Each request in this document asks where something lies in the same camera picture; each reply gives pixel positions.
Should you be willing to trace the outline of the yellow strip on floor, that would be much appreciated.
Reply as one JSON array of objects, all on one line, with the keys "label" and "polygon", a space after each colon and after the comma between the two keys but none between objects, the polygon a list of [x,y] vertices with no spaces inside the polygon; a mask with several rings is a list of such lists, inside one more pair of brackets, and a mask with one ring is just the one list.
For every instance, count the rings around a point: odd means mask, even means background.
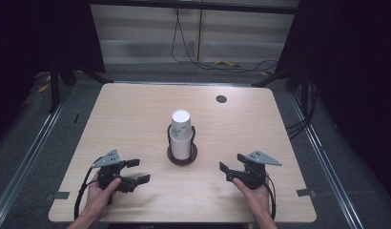
[{"label": "yellow strip on floor", "polygon": [[38,89],[38,92],[39,93],[43,93],[44,91],[46,91],[48,89],[48,87],[50,86],[51,84],[51,76],[49,75],[45,82],[41,85],[41,87]]},{"label": "yellow strip on floor", "polygon": [[215,62],[216,65],[225,65],[225,66],[228,66],[228,67],[231,67],[231,68],[241,68],[242,66],[240,64],[237,64],[237,63],[232,63],[232,62],[227,62],[227,61],[216,61]]}]

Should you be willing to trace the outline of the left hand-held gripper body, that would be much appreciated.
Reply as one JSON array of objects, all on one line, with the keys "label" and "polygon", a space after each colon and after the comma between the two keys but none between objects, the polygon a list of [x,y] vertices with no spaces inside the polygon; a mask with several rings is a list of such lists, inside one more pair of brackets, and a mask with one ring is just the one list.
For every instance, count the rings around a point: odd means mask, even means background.
[{"label": "left hand-held gripper body", "polygon": [[133,178],[120,175],[121,170],[127,168],[126,161],[120,159],[117,150],[111,150],[92,164],[93,168],[99,168],[97,181],[101,189],[107,188],[116,177],[121,179],[121,183],[116,188],[117,191],[128,193],[135,189],[135,180]]}]

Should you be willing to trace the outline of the black frame bar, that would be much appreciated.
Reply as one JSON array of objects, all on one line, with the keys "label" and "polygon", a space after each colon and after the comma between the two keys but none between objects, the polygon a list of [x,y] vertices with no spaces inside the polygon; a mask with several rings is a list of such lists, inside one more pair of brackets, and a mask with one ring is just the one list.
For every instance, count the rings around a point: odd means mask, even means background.
[{"label": "black frame bar", "polygon": [[206,2],[178,1],[178,0],[89,0],[89,2],[94,5],[148,7],[148,8],[164,8],[164,9],[220,10],[220,11],[258,12],[258,13],[274,13],[274,14],[300,13],[300,10],[298,8],[291,8],[291,7],[238,5],[238,4],[227,4],[227,3],[206,3]]}]

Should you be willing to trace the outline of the black metal stand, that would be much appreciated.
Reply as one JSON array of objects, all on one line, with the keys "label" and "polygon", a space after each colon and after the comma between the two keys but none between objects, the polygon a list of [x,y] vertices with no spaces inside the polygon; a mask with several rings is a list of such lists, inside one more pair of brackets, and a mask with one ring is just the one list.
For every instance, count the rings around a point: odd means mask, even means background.
[{"label": "black metal stand", "polygon": [[266,79],[263,79],[258,83],[253,83],[252,87],[264,88],[270,83],[282,78],[287,78],[287,82],[285,84],[287,92],[294,92],[298,86],[301,86],[303,90],[307,89],[308,77],[305,69],[300,64],[292,64],[283,70],[276,71]]},{"label": "black metal stand", "polygon": [[51,62],[51,113],[53,113],[60,104],[59,79],[62,79],[67,86],[74,86],[77,81],[73,73],[74,71],[81,71],[101,84],[113,83],[112,80],[100,76],[95,71],[90,70],[87,66],[72,59],[54,59]]}]

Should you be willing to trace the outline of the black curtain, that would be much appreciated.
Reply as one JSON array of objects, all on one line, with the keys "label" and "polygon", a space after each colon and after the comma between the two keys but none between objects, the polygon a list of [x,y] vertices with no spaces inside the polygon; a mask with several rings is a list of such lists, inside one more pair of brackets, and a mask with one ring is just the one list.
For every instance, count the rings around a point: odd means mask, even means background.
[{"label": "black curtain", "polygon": [[52,66],[68,85],[73,70],[105,71],[90,0],[0,0],[0,136]]},{"label": "black curtain", "polygon": [[391,0],[299,0],[278,69],[314,81],[391,197]]}]

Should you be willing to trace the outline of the stack of white paper cups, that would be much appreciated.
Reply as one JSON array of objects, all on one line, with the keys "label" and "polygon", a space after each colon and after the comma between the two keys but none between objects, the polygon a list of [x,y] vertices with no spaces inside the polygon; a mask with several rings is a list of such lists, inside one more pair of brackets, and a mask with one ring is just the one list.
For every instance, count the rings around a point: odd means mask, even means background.
[{"label": "stack of white paper cups", "polygon": [[185,160],[190,157],[193,135],[191,129],[170,129],[171,149],[176,159]]}]

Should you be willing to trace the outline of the white paper cup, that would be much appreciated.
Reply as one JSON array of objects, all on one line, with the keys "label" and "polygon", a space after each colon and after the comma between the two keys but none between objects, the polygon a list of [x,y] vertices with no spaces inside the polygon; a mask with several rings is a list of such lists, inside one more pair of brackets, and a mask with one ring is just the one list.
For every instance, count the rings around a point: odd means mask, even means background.
[{"label": "white paper cup", "polygon": [[191,136],[191,115],[186,110],[172,113],[171,135],[176,140],[186,140]]}]

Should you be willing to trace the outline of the dark round cup holder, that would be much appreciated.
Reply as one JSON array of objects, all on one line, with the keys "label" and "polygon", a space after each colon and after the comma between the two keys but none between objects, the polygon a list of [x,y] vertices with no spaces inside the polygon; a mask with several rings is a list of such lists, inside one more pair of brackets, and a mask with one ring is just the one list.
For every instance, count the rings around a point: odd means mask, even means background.
[{"label": "dark round cup holder", "polygon": [[193,138],[192,138],[192,148],[191,148],[191,155],[188,159],[185,159],[185,160],[178,160],[176,159],[173,154],[172,154],[172,149],[171,149],[171,141],[170,141],[170,129],[171,129],[171,126],[168,127],[167,129],[167,134],[168,134],[168,143],[169,143],[169,146],[167,148],[167,157],[168,159],[175,165],[178,165],[178,166],[185,166],[185,165],[189,165],[191,163],[193,163],[195,160],[196,160],[196,157],[197,157],[197,147],[194,143],[194,140],[195,140],[195,137],[196,137],[196,128],[194,126],[191,127],[194,135],[193,135]]}]

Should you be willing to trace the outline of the person's left hand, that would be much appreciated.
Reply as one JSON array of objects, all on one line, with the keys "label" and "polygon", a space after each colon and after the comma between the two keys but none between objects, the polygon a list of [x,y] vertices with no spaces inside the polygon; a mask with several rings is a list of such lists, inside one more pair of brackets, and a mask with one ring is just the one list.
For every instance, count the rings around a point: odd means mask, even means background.
[{"label": "person's left hand", "polygon": [[91,221],[97,221],[102,218],[106,206],[108,205],[109,198],[114,195],[116,188],[121,183],[120,178],[115,178],[107,188],[101,189],[97,179],[98,174],[95,174],[88,186],[86,206],[82,212],[82,216]]}]

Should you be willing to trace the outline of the person's right hand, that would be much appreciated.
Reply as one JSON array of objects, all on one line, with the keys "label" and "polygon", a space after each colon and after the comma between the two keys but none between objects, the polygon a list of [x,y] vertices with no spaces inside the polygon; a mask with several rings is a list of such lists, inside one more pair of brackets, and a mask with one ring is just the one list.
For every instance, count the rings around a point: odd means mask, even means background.
[{"label": "person's right hand", "polygon": [[268,221],[271,219],[269,209],[269,194],[264,186],[260,186],[255,190],[251,190],[238,178],[234,178],[233,183],[244,195],[256,221]]}]

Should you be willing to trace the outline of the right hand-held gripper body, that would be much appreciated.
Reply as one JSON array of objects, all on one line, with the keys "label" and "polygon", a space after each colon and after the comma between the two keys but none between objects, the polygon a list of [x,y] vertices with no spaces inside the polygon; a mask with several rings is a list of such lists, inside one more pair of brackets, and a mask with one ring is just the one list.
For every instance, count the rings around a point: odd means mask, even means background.
[{"label": "right hand-held gripper body", "polygon": [[266,165],[282,165],[280,161],[259,150],[248,154],[246,158],[246,163],[241,162],[244,166],[244,171],[240,172],[229,169],[230,173],[226,175],[226,180],[232,182],[234,178],[238,178],[251,190],[255,190],[265,183]]}]

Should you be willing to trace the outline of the metal floor rail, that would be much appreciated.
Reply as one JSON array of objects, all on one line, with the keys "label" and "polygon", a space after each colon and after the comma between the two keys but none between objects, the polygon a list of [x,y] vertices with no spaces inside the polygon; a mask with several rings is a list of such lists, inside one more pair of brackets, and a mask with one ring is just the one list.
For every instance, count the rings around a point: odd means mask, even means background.
[{"label": "metal floor rail", "polygon": [[326,151],[319,140],[316,130],[312,124],[308,124],[306,121],[307,116],[302,111],[302,105],[295,93],[289,93],[289,96],[293,102],[293,106],[298,114],[298,119],[305,125],[305,133],[314,149],[314,152],[318,158],[319,164],[328,180],[328,183],[334,193],[334,196],[338,202],[338,205],[343,212],[344,217],[350,227],[350,229],[364,229],[360,220],[358,212],[351,198],[348,197],[340,178],[337,175]]},{"label": "metal floor rail", "polygon": [[25,182],[31,166],[37,159],[42,147],[44,146],[48,136],[51,133],[53,126],[55,125],[59,115],[64,108],[63,104],[55,107],[55,109],[48,115],[42,128],[40,129],[37,137],[30,146],[26,156],[21,162],[19,168],[15,172],[14,176],[10,180],[10,183],[5,188],[4,192],[0,196],[0,224],[6,218],[12,204],[14,203],[20,189]]}]

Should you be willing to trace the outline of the grey tape piece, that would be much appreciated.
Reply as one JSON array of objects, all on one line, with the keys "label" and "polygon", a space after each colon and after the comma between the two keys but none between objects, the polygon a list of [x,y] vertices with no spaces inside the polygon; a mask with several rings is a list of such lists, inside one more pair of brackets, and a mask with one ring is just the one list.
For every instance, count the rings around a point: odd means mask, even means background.
[{"label": "grey tape piece", "polygon": [[47,194],[45,200],[52,201],[55,199],[67,199],[69,195],[70,195],[69,192],[54,192],[54,193]]},{"label": "grey tape piece", "polygon": [[314,190],[310,190],[310,189],[297,190],[297,194],[299,197],[315,198],[317,196],[317,193]]}]

